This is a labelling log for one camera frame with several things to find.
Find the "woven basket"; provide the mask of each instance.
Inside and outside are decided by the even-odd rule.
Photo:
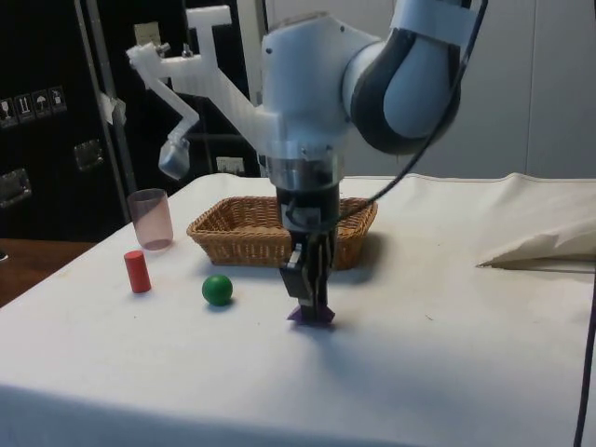
[[[342,199],[342,212],[366,200]],[[339,223],[335,270],[358,264],[362,244],[376,216],[377,205]],[[280,267],[291,255],[290,233],[278,217],[274,197],[232,197],[222,200],[186,230],[216,265]]]

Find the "white plastic bracket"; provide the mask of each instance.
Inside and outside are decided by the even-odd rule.
[[[189,28],[196,29],[200,55],[162,59],[153,44],[127,52],[147,88],[183,117],[162,147],[159,160],[159,167],[174,178],[181,178],[188,171],[188,142],[183,136],[198,121],[198,113],[176,92],[209,98],[261,154],[267,151],[267,141],[281,140],[284,133],[281,116],[262,106],[255,108],[217,65],[213,26],[232,22],[229,7],[188,9],[186,14]],[[173,90],[161,81],[168,78]]]

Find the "clear plastic cup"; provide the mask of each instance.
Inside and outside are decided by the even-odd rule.
[[[169,216],[168,195],[163,189],[143,189],[129,196],[129,209],[137,240],[146,250],[163,250],[174,234]]]

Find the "red cylinder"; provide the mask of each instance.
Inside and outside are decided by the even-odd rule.
[[[130,251],[124,255],[124,262],[129,271],[130,287],[135,293],[144,293],[151,290],[151,281],[149,280],[149,272],[147,272],[147,264],[145,263],[145,256],[142,251]]]

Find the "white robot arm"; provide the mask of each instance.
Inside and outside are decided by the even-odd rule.
[[[188,171],[183,134],[198,120],[175,92],[210,98],[267,160],[293,254],[281,273],[305,321],[329,321],[327,278],[334,254],[344,138],[355,126],[375,149],[405,154],[437,138],[459,106],[459,82],[488,0],[402,0],[386,40],[326,13],[286,20],[263,41],[263,104],[253,107],[217,66],[211,28],[228,7],[187,11],[200,55],[161,59],[152,45],[128,52],[148,88],[183,116],[160,156],[174,178]],[[174,91],[160,81],[169,77]]]

